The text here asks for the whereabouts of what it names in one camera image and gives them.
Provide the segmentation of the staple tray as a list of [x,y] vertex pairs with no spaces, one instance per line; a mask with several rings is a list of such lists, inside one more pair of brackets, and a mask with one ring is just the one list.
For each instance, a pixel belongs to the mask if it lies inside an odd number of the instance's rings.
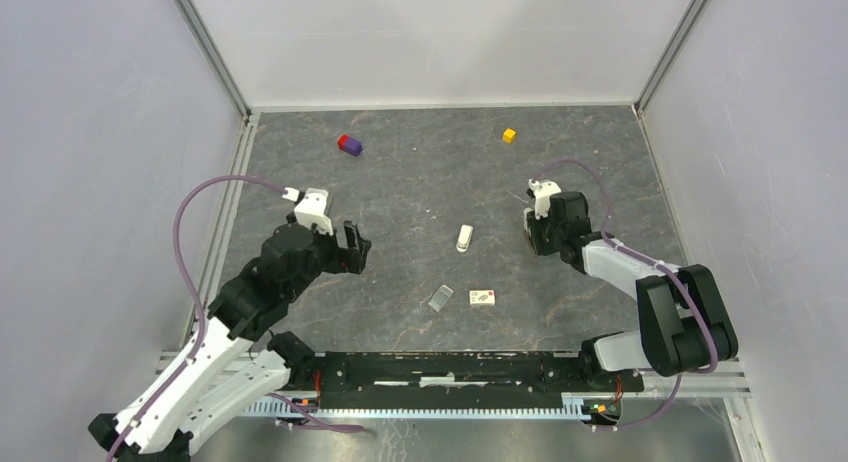
[[454,291],[450,287],[446,285],[441,285],[430,297],[427,302],[427,305],[435,312],[440,312],[450,300],[453,294]]

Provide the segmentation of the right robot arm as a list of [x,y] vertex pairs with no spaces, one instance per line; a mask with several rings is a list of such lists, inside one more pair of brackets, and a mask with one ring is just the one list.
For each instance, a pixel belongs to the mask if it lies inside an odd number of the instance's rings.
[[737,356],[739,342],[712,272],[679,267],[631,250],[592,228],[588,201],[550,181],[528,189],[524,230],[538,256],[558,255],[576,271],[600,279],[636,303],[635,331],[582,343],[580,382],[602,390],[619,371],[651,368],[661,376],[705,371]]

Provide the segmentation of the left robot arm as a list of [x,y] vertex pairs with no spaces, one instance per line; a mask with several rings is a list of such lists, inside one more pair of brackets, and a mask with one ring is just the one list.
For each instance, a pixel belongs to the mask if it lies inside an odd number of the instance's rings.
[[188,461],[249,405],[283,388],[302,389],[314,376],[314,354],[290,332],[236,374],[217,377],[288,313],[321,274],[359,274],[371,241],[344,224],[346,246],[288,222],[266,239],[258,257],[226,282],[203,326],[156,381],[116,414],[100,414],[89,433],[110,461]]

